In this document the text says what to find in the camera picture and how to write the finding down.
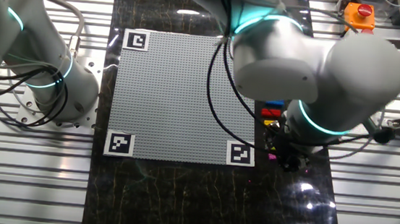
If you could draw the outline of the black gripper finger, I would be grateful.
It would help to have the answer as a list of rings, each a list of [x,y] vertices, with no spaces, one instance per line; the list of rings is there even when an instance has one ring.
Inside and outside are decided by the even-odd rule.
[[[288,158],[287,170],[289,172],[297,172],[299,169],[303,169],[307,166],[307,158],[304,156],[290,156]]]
[[[291,163],[289,161],[290,158],[290,153],[286,150],[278,150],[277,151],[277,163],[280,165],[280,167],[285,167],[289,168]]]

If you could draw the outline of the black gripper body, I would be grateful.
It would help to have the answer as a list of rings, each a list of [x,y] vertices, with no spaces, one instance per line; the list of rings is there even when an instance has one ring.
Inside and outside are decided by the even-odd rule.
[[[271,150],[285,150],[290,154],[302,153],[302,155],[309,155],[312,148],[309,146],[302,146],[294,143],[294,138],[290,135],[290,128],[285,123],[273,121],[270,123],[270,129],[276,131],[272,133],[268,140],[268,146]]]

